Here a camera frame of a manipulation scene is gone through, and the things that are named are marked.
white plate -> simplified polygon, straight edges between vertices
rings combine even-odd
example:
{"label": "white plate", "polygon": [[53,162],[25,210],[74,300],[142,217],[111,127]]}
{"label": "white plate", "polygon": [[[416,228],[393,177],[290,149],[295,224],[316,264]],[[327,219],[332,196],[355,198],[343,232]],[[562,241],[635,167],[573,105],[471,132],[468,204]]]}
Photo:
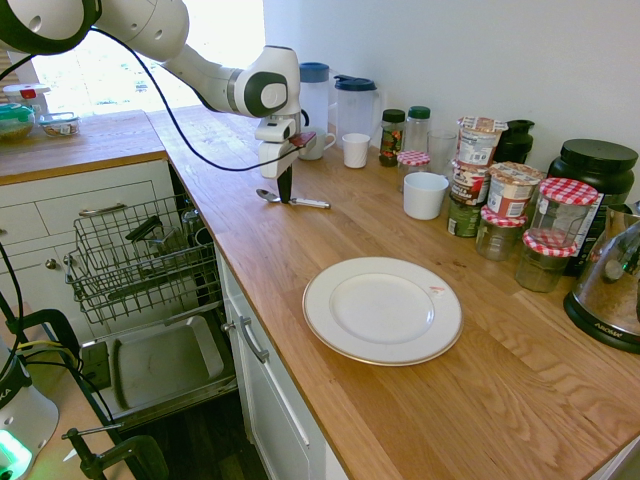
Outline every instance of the white plate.
{"label": "white plate", "polygon": [[309,282],[302,305],[320,340],[376,365],[424,362],[451,348],[462,331],[451,287],[395,258],[354,258],[327,268]]}

plate rim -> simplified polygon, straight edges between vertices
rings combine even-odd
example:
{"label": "plate rim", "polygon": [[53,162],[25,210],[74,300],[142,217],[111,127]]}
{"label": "plate rim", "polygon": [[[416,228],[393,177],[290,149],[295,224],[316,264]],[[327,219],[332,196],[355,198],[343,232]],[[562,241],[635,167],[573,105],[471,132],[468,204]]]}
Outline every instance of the plate rim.
{"label": "plate rim", "polygon": [[[307,297],[308,297],[308,293],[309,290],[312,286],[312,284],[314,283],[314,281],[320,276],[322,275],[324,272],[326,272],[327,270],[329,270],[332,267],[335,267],[336,265],[340,265],[340,264],[344,264],[344,263],[348,263],[348,262],[353,262],[353,261],[361,261],[361,260],[369,260],[372,262],[375,261],[392,261],[392,262],[397,262],[397,263],[405,263],[405,264],[410,264],[414,267],[418,267],[426,272],[428,272],[431,275],[434,275],[436,278],[438,278],[445,286],[446,288],[448,288],[448,290],[450,291],[450,293],[453,295],[453,298],[456,302],[457,305],[457,311],[459,314],[459,318],[458,318],[458,329],[455,333],[455,335],[453,336],[453,338],[451,339],[451,341],[449,343],[447,343],[444,347],[442,347],[441,349],[439,349],[438,351],[428,354],[428,355],[424,355],[422,357],[416,358],[416,359],[412,359],[412,360],[408,360],[408,361],[399,361],[399,362],[393,362],[393,361],[385,361],[385,360],[376,360],[376,359],[369,359],[369,358],[363,358],[360,357],[356,354],[353,353],[349,353],[344,351],[342,348],[339,348],[333,344],[331,344],[329,342],[329,340],[325,339],[324,336],[322,336],[317,329],[314,327],[312,321],[309,319],[309,314],[307,313]],[[410,262],[408,260],[403,260],[403,259],[399,259],[399,258],[394,258],[394,257],[383,257],[383,256],[375,256],[375,257],[354,257],[354,258],[350,258],[347,260],[342,260],[340,262],[334,263],[333,265],[330,265],[329,267],[324,268],[323,270],[321,270],[320,272],[318,272],[316,275],[314,275],[314,277],[307,283],[307,286],[304,289],[303,295],[302,295],[302,311],[303,311],[303,315],[304,315],[304,319],[305,322],[307,323],[307,325],[309,326],[309,328],[311,329],[311,331],[314,333],[314,335],[322,342],[324,343],[326,346],[328,346],[329,348],[331,348],[333,351],[340,353],[341,355],[344,355],[347,358],[350,358],[352,360],[357,360],[359,362],[362,363],[366,363],[369,365],[378,365],[378,366],[411,366],[411,365],[417,365],[420,363],[424,363],[428,360],[431,360],[433,358],[436,358],[440,355],[442,355],[443,353],[447,352],[460,338],[460,336],[462,335],[462,330],[464,329],[464,316],[462,314],[462,305],[460,304],[460,300],[458,299],[458,296],[455,294],[455,292],[453,291],[453,289],[451,288],[451,286],[442,278],[440,277],[438,274],[436,274],[435,272],[429,270],[426,267],[423,267],[422,265],[419,265],[417,263],[413,263]]]}

dishwasher rack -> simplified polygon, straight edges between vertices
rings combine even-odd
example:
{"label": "dishwasher rack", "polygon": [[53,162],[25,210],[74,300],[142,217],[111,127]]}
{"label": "dishwasher rack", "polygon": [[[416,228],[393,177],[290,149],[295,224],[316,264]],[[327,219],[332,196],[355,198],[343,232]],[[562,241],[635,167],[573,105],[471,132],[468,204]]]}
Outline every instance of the dishwasher rack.
{"label": "dishwasher rack", "polygon": [[186,195],[176,195],[74,221],[76,248],[65,258],[66,283],[90,323],[160,304],[178,302],[188,311],[221,301],[213,242],[196,244],[182,222],[192,209]]}

dishwasher tray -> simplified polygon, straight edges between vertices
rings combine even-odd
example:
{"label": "dishwasher tray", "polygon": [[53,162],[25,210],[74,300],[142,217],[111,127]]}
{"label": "dishwasher tray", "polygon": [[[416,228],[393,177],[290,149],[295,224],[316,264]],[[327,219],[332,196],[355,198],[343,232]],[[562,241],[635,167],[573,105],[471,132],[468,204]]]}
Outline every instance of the dishwasher tray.
{"label": "dishwasher tray", "polygon": [[213,242],[195,243],[182,218],[185,195],[79,218],[66,282],[89,323],[104,323],[155,305],[181,311],[221,299]]}
{"label": "dishwasher tray", "polygon": [[98,340],[106,344],[112,379],[100,394],[113,419],[124,423],[123,430],[237,388],[231,353],[210,313]]}

kitchen counter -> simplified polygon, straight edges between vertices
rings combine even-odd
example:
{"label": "kitchen counter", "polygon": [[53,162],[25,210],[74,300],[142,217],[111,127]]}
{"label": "kitchen counter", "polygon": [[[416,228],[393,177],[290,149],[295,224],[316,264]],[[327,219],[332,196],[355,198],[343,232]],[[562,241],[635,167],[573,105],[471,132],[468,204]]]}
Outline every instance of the kitchen counter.
{"label": "kitchen counter", "polygon": [[[236,167],[257,162],[255,120],[201,107],[177,116],[211,160]],[[640,433],[640,357],[574,327],[562,309],[572,279],[551,294],[523,290],[513,278],[517,258],[480,257],[472,239],[447,233],[446,212],[428,222],[407,217],[395,170],[379,165],[375,149],[362,170],[344,167],[335,147],[322,160],[295,162],[294,195],[330,201],[331,210],[268,204],[255,189],[275,191],[274,180],[258,170],[216,170],[188,151],[166,113],[149,118],[164,147],[146,120],[138,127],[147,132],[141,138],[152,139],[153,155],[157,148],[168,152],[352,480],[584,479]],[[138,143],[136,135],[126,138]],[[115,151],[130,147],[122,137],[112,143]],[[139,156],[128,158],[144,157],[143,143]],[[11,174],[4,153],[0,148],[0,175],[13,181],[111,162],[93,162],[86,153],[88,166],[80,155],[76,164]],[[411,367],[378,367],[315,337],[302,312],[306,285],[325,268],[364,256],[422,265],[453,288],[464,329],[448,352]]]}
{"label": "kitchen counter", "polygon": [[48,137],[36,126],[22,142],[0,143],[0,185],[166,158],[145,117],[133,111],[82,118],[80,134]]}

